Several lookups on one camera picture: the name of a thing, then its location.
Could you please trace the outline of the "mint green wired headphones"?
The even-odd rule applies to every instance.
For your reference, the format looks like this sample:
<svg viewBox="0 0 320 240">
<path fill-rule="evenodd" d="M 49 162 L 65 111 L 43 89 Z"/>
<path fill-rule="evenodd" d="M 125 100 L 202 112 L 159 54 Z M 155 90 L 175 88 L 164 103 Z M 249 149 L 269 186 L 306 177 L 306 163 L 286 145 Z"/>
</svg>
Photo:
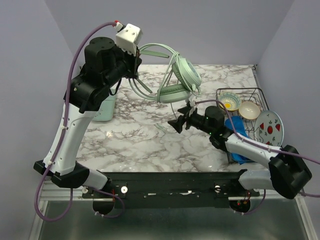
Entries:
<svg viewBox="0 0 320 240">
<path fill-rule="evenodd" d="M 170 60 L 156 95 L 151 95 L 152 90 L 140 79 L 130 78 L 128 80 L 131 89 L 136 95 L 145 100 L 170 105 L 201 96 L 202 78 L 200 74 L 196 71 L 194 65 L 182 57 L 178 51 L 162 43 L 147 43 L 140 47 L 140 53 L 142 55 L 169 58 Z M 137 83 L 150 94 L 147 95 L 142 92 Z"/>
</svg>

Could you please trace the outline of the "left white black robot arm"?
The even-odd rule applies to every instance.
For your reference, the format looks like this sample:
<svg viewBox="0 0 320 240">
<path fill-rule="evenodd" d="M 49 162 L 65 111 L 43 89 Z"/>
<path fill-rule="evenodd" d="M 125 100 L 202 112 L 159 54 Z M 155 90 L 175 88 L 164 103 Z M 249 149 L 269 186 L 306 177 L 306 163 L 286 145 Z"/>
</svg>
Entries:
<svg viewBox="0 0 320 240">
<path fill-rule="evenodd" d="M 111 87 L 122 78 L 137 77 L 142 63 L 138 44 L 138 40 L 95 37 L 84 48 L 85 64 L 64 95 L 61 127 L 47 156 L 33 166 L 58 187 L 90 187 L 101 198 L 110 194 L 109 178 L 81 165 L 76 156 L 88 125 L 110 95 Z"/>
</svg>

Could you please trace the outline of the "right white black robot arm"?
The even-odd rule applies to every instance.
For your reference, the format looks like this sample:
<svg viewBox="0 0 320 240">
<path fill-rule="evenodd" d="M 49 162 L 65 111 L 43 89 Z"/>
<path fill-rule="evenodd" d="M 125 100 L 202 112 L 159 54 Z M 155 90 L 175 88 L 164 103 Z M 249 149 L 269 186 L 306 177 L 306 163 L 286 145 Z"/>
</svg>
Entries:
<svg viewBox="0 0 320 240">
<path fill-rule="evenodd" d="M 178 110 L 180 116 L 169 120 L 176 132 L 194 127 L 209 134 L 211 144 L 218 150 L 235 153 L 266 168 L 265 171 L 245 171 L 230 183 L 230 191 L 241 196 L 247 190 L 274 190 L 287 199 L 296 195 L 311 180 L 312 173 L 290 145 L 284 148 L 251 140 L 225 126 L 225 115 L 217 106 L 209 106 L 204 115 L 187 105 Z"/>
</svg>

